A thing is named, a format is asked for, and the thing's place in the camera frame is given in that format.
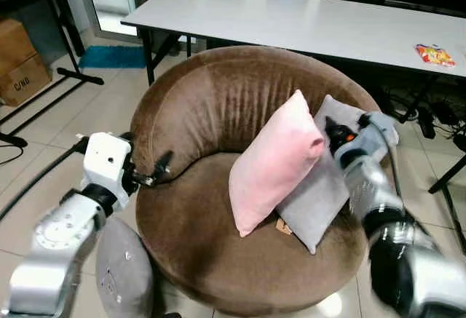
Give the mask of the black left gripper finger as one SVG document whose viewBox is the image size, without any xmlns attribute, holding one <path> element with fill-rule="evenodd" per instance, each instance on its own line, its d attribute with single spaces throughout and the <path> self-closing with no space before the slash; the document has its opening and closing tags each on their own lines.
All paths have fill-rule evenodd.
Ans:
<svg viewBox="0 0 466 318">
<path fill-rule="evenodd" d="M 150 186 L 154 186 L 166 175 L 170 174 L 170 161 L 174 156 L 173 151 L 166 151 L 154 162 L 154 169 L 150 175 Z"/>
</svg>

